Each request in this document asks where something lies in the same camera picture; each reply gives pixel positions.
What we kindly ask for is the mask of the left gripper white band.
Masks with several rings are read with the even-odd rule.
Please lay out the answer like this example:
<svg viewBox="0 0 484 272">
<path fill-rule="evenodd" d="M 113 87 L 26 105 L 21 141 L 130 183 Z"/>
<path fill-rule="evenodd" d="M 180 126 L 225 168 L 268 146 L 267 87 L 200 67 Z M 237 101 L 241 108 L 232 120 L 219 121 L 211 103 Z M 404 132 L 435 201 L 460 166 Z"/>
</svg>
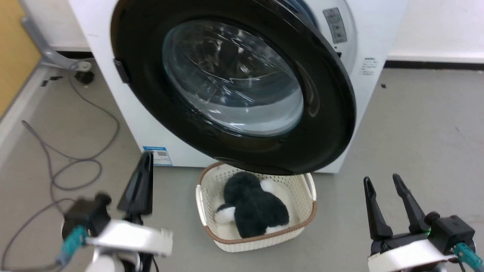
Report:
<svg viewBox="0 0 484 272">
<path fill-rule="evenodd" d="M 173 249 L 173 232 L 142 226 L 143 216 L 153 209 L 154 155 L 142 153 L 117 210 L 124 221 L 110 221 L 87 244 L 94 247 L 87 272 L 148 272 L 154 257 L 169 257 Z"/>
</svg>

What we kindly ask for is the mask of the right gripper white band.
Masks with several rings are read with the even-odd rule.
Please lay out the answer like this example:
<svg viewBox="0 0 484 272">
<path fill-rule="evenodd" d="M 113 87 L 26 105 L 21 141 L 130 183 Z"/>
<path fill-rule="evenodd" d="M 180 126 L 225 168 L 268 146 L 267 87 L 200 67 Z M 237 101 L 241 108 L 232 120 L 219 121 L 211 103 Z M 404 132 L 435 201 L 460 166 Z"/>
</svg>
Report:
<svg viewBox="0 0 484 272">
<path fill-rule="evenodd" d="M 398 196 L 402 199 L 409 220 L 410 233 L 393 236 L 386 224 L 376 200 L 376 191 L 370 177 L 363 179 L 365 203 L 368 213 L 371 254 L 368 257 L 370 272 L 446 272 L 445 263 L 455 258 L 456 239 L 444 239 L 427 232 L 430 227 L 425 223 L 425 214 L 406 187 L 399 174 L 392 179 Z"/>
</svg>

